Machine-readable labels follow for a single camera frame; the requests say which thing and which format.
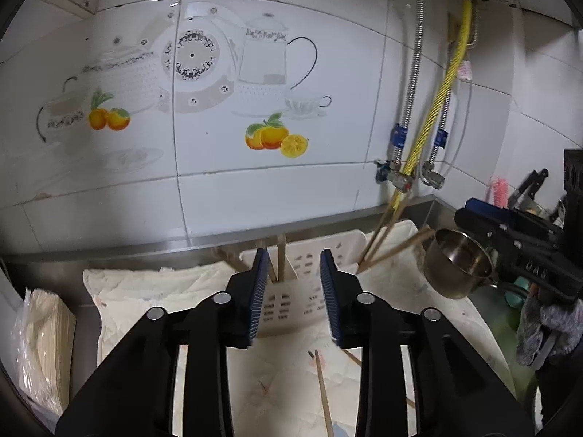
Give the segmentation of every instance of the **blue valve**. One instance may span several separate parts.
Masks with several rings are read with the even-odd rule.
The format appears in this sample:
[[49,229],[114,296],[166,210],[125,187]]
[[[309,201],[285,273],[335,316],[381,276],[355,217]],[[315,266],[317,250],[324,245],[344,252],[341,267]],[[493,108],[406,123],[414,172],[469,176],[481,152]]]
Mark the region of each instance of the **blue valve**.
[[437,134],[435,135],[435,141],[433,142],[433,146],[437,146],[439,148],[445,148],[445,144],[447,143],[447,136],[448,132],[445,130],[438,130]]
[[393,132],[391,133],[391,144],[395,148],[404,148],[404,142],[407,140],[407,128],[401,125],[395,125]]

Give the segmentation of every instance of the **white plastic basket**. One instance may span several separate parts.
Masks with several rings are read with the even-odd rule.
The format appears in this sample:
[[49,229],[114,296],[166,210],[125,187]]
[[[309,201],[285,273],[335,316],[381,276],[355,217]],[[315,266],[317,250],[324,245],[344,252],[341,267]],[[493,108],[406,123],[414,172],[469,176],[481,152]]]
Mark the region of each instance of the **white plastic basket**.
[[[263,295],[259,335],[279,334],[295,330],[326,318],[326,304],[320,282],[320,252],[329,248],[337,267],[356,274],[357,260],[366,245],[360,230],[288,243],[286,257],[297,279],[267,282]],[[247,266],[253,265],[257,250],[245,250],[240,258]],[[277,246],[267,248],[277,274]]]

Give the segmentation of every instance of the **white cloth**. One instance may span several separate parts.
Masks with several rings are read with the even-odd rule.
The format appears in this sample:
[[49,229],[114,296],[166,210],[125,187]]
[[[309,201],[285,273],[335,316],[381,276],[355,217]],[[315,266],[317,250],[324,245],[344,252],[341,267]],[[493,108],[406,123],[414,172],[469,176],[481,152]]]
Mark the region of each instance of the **white cloth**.
[[[410,221],[398,223],[381,245],[387,251],[417,231]],[[394,308],[419,313],[433,306],[442,311],[514,392],[511,375],[494,337],[469,299],[440,296],[419,271],[420,249],[407,249],[363,274],[363,290],[384,298]],[[194,307],[225,288],[234,274],[225,263],[182,271],[87,270],[85,286],[101,315],[97,348],[100,363],[133,324],[153,306],[168,312]],[[175,435],[181,435],[185,372],[184,346],[179,357],[174,407]],[[354,435],[359,399],[360,368],[330,338],[326,319],[298,331],[257,338],[248,350],[227,350],[231,411],[235,435],[326,435],[316,364],[308,351],[318,349],[334,435]],[[353,351],[360,356],[360,350]],[[405,363],[407,396],[415,400],[410,367]],[[407,406],[409,434],[414,435],[415,412]]]

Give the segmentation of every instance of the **stack of paper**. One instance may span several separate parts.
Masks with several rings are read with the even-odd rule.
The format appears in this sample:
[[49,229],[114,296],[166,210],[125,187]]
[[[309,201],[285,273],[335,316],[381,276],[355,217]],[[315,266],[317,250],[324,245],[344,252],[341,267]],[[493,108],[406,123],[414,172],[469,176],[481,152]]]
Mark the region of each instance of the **stack of paper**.
[[19,386],[60,416],[69,403],[75,316],[56,294],[26,291],[18,349]]

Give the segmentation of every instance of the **stainless steel pot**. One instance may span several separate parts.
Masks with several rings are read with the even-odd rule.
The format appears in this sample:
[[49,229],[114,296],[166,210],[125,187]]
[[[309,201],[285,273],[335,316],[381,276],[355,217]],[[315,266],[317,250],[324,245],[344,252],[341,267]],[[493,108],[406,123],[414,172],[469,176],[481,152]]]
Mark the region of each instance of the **stainless steel pot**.
[[439,229],[425,254],[425,277],[442,296],[467,297],[480,286],[497,287],[526,298],[528,292],[515,284],[498,282],[486,251],[465,233]]

